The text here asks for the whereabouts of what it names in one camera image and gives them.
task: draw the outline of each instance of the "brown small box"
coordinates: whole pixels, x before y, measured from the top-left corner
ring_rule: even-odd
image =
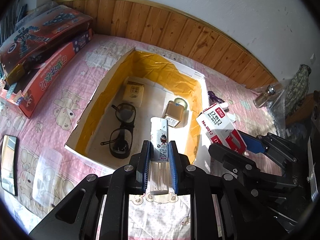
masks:
[[[169,126],[176,127],[182,119],[182,114],[183,106],[169,101],[162,118],[168,120]]]

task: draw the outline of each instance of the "pink quilt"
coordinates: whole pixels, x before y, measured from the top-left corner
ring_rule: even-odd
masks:
[[[206,76],[207,90],[229,103],[229,113],[235,114],[234,125],[253,136],[275,133],[275,128],[265,108],[256,109],[252,103],[255,97],[250,90],[237,84],[222,74],[184,56],[155,46],[128,39],[95,35],[62,70],[53,84],[37,105],[31,119],[14,112],[9,106],[2,105],[0,112],[0,138],[4,134],[17,136],[18,149],[18,197],[17,200],[32,213],[43,218],[57,203],[68,194],[87,174],[103,176],[103,166],[84,163],[64,148],[74,125],[80,118],[99,82],[111,66],[133,47],[154,52],[189,66]],[[43,147],[48,146],[63,156],[54,191],[53,201],[49,206],[41,206],[32,198],[32,188],[37,162]],[[280,170],[265,156],[249,155],[264,172],[279,174]],[[131,239],[188,239],[190,230],[190,203],[183,196],[170,195],[166,199],[150,199],[147,194],[130,198],[133,205],[129,212],[129,236]],[[176,224],[175,230],[164,228],[163,221],[145,222],[141,215],[145,207],[155,210],[158,203],[172,205],[169,215]]]

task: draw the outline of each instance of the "pink bedding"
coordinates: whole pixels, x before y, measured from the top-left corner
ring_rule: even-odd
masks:
[[[15,135],[19,139],[18,149],[18,197],[17,200],[28,210],[43,218],[62,198],[70,192],[87,174],[95,173],[98,176],[106,174],[103,166],[93,163],[83,163],[75,155],[64,148],[74,125],[81,116],[97,85],[110,67],[133,47],[178,61],[194,68],[206,76],[207,89],[229,103],[229,112],[236,115],[234,125],[253,136],[275,133],[271,117],[265,108],[256,109],[252,103],[255,95],[242,85],[230,80],[222,74],[176,53],[136,42],[128,39],[95,35],[70,63],[62,70],[53,84],[37,105],[31,119],[14,112],[9,106],[4,106],[0,112],[0,137],[4,134]],[[41,206],[32,198],[33,180],[36,165],[43,147],[49,146],[63,156],[58,179],[54,191],[54,198],[49,206]],[[250,155],[257,161],[257,165],[265,172],[279,173],[277,168],[264,156]],[[139,207],[137,199],[131,199],[133,206]],[[180,211],[188,213],[188,200],[179,197]],[[172,199],[160,199],[153,202],[177,203]],[[166,234],[162,229],[156,233],[148,232],[148,226],[140,225],[143,221],[136,219],[139,209],[131,209],[129,235],[132,239],[186,239],[189,232],[189,217],[186,215],[177,222],[181,228],[177,232]]]

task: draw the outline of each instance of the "metal screw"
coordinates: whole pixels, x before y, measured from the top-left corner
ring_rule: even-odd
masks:
[[[128,164],[126,166],[123,167],[125,171],[132,171],[133,170],[133,166]]]
[[[253,189],[253,190],[251,190],[251,195],[252,196],[254,196],[254,197],[256,197],[256,196],[258,196],[258,190],[256,190],[256,189]]]
[[[87,181],[94,181],[95,179],[96,179],[96,175],[94,175],[94,174],[89,174],[87,177],[86,177],[86,179],[87,179]]]
[[[225,180],[232,180],[232,179],[233,179],[233,176],[232,176],[230,173],[226,173],[226,174],[223,175],[223,178],[224,178]]]
[[[187,166],[187,171],[195,171],[195,170],[196,170],[196,166],[194,166],[194,165]]]

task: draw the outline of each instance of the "orange box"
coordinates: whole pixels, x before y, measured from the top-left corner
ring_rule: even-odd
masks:
[[[33,68],[33,75],[23,91],[0,90],[0,99],[5,99],[14,105],[19,111],[30,118],[33,110],[53,80],[58,76],[62,68],[92,39],[92,30],[89,29],[59,48],[48,60]]]

